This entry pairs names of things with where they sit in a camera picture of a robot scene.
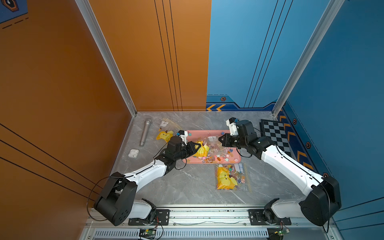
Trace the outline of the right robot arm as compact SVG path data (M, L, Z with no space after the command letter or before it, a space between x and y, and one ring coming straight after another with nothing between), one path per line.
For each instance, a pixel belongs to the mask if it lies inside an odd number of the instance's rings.
M224 147L246 149L249 154L271 165L294 183L304 197L298 200L273 199L264 207L265 221L274 225L285 218L306 218L324 226L342 207L340 185L333 177L323 177L299 164L269 137L258 137L248 120L230 118L229 133L219 137Z

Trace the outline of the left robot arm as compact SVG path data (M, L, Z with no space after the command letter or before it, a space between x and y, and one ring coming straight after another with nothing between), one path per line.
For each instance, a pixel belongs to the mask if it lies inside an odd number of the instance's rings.
M161 178L176 168L179 160L187 159L200 150L201 144L187 142L173 136L154 160L131 173L113 173L95 200L93 208L114 226L126 219L139 219L145 224L155 222L157 207L146 199L136 199L136 194L150 182Z

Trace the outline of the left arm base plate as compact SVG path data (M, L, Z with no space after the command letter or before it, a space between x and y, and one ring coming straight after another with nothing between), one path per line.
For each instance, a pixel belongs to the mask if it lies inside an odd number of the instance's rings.
M168 226L170 220L170 210L160 209L156 210L153 220L142 220L142 219L129 219L129 226Z

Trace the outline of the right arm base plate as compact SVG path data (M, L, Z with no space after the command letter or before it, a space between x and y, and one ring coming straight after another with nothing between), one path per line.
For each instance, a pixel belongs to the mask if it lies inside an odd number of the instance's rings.
M278 218L271 211L265 209L248 210L250 223L252 226L290 226L290 218Z

